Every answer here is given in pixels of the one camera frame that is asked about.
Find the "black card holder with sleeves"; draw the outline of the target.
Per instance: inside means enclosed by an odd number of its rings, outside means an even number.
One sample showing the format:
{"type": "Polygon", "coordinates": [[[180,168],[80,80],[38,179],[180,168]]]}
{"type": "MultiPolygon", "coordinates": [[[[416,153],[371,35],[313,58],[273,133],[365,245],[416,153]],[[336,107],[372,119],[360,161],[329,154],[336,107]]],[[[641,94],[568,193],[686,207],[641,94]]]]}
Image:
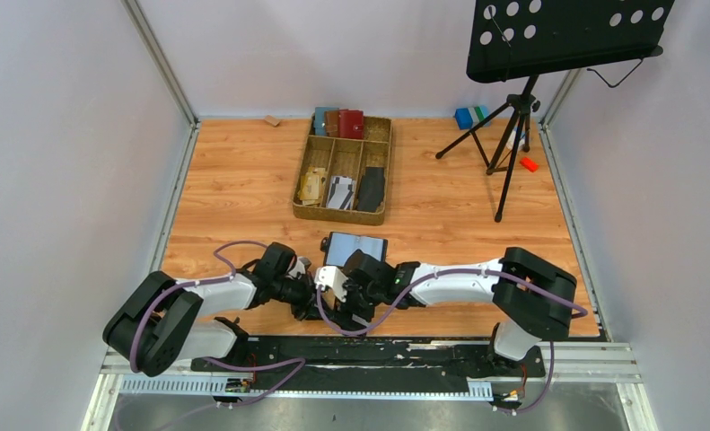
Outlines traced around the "black card holder with sleeves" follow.
{"type": "Polygon", "coordinates": [[[387,249],[386,239],[340,232],[330,233],[320,243],[320,250],[324,253],[324,266],[342,267],[356,250],[384,261],[387,249]]]}

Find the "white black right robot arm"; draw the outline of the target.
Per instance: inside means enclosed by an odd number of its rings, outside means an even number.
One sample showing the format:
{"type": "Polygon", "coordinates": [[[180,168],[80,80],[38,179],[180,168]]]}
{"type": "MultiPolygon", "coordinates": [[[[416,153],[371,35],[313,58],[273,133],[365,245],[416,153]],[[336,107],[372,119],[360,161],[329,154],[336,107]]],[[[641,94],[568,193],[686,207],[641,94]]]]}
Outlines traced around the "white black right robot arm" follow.
{"type": "Polygon", "coordinates": [[[392,267],[355,251],[341,267],[319,268],[318,290],[332,290],[339,328],[363,335],[377,327],[376,306],[390,312],[441,303],[491,303],[505,321],[491,338],[491,359],[521,362],[541,341],[566,339],[574,319],[586,316],[574,300],[576,279],[560,267],[521,247],[479,263],[440,266],[407,261],[392,267]]]}

